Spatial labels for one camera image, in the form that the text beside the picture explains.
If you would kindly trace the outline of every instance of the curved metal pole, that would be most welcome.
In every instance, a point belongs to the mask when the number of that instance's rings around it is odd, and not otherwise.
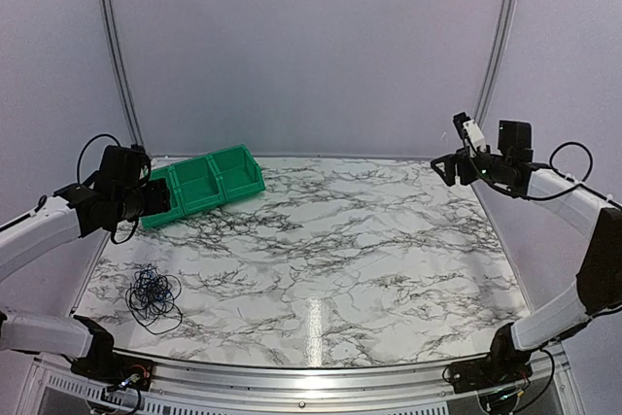
[[[136,109],[134,108],[134,99],[129,87],[129,81],[125,72],[125,65],[123,63],[123,56],[121,54],[121,43],[119,41],[119,33],[115,22],[113,0],[100,0],[100,6],[104,19],[106,42],[108,43],[108,49],[110,50],[110,56],[113,62],[113,71],[115,73],[115,80],[117,82],[119,96],[123,106],[123,114],[125,115],[125,120],[127,121],[129,136],[132,143],[144,147],[145,142],[140,130],[140,125],[138,124],[138,117],[136,116]]]
[[[497,31],[495,33],[495,41],[493,43],[493,50],[488,60],[488,68],[486,70],[486,76],[484,77],[484,83],[479,92],[479,99],[477,106],[475,107],[474,119],[480,125],[483,126],[490,102],[493,97],[493,91],[495,90],[495,83],[497,82],[497,75],[501,66],[501,57],[505,50],[505,44],[507,43],[507,37],[509,36],[510,24],[512,22],[512,15],[514,13],[514,6],[516,0],[501,0],[501,11],[499,13],[499,21],[497,22]]]

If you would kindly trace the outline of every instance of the gray wall panel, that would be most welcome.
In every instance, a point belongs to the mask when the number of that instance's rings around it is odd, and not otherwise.
[[[114,0],[148,149],[434,156],[501,0]]]

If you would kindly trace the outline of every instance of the white backdrop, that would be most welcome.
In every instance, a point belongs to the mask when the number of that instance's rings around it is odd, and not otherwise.
[[[490,143],[500,119],[533,124],[536,160],[580,141],[594,153],[589,184],[620,200],[621,37],[622,0],[518,0],[485,124]],[[586,160],[569,150],[559,164],[579,176]],[[534,306],[562,292],[587,242],[533,204],[480,193]],[[621,316],[601,318],[565,344],[587,414],[620,413],[621,332]]]
[[[432,157],[475,107],[501,0],[114,5],[152,154]]]

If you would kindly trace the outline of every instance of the green storage tray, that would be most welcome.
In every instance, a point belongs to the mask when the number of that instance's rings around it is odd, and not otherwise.
[[[166,185],[171,192],[171,210],[167,213],[156,214],[154,216],[147,216],[141,218],[141,222],[144,228],[156,227],[158,225],[170,223],[176,219],[183,218],[184,208],[179,197],[179,189],[177,188],[177,181],[175,178],[175,172],[172,167],[164,167],[152,172],[150,180],[164,179]]]
[[[244,145],[211,153],[210,158],[223,181],[227,202],[265,190],[261,169]]]
[[[245,146],[176,162],[155,170],[151,179],[165,179],[171,210],[142,218],[144,228],[170,223],[265,190],[261,169]]]
[[[225,202],[221,178],[208,156],[177,162],[172,167],[186,214],[212,209]]]

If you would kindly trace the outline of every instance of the metal frame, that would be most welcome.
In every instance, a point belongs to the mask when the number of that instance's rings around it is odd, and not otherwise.
[[[566,355],[560,345],[552,346],[550,350],[555,357],[557,386],[561,388],[558,394],[565,413],[582,415],[573,392]],[[135,352],[120,352],[145,357]],[[442,372],[449,361],[349,369],[287,369],[147,357],[155,361],[154,380],[150,391],[143,394],[144,408],[139,413],[185,413],[184,409],[193,415],[416,414],[422,408],[434,413],[437,407],[446,407],[451,399],[476,396],[476,393],[455,395],[451,386],[442,380]],[[98,401],[105,384],[71,374],[68,366],[60,357],[36,358],[17,414],[37,413],[46,388]],[[549,360],[543,355],[535,356],[532,366],[533,380],[545,379],[550,374]],[[111,400],[108,405],[117,408],[123,398]],[[125,398],[126,408],[135,402],[133,393]],[[438,410],[437,413],[442,414],[442,408]]]
[[[138,123],[136,109],[134,108],[134,99],[127,80],[123,56],[121,54],[121,43],[119,41],[119,32],[115,21],[115,11],[113,9],[113,0],[99,0],[104,19],[104,29],[106,31],[106,42],[110,51],[113,62],[113,71],[117,88],[119,89],[119,97],[123,107],[123,114],[127,122],[127,128],[132,143],[145,146],[143,135]]]
[[[507,44],[515,5],[516,0],[501,0],[501,11],[497,22],[497,31],[495,32],[493,49],[488,61],[488,68],[486,69],[484,83],[482,84],[482,88],[479,92],[475,112],[473,113],[475,121],[479,123],[480,126],[483,126],[484,124],[484,120],[486,119],[493,97],[493,91],[495,90],[497,76],[501,67],[503,51],[505,50],[505,45]]]

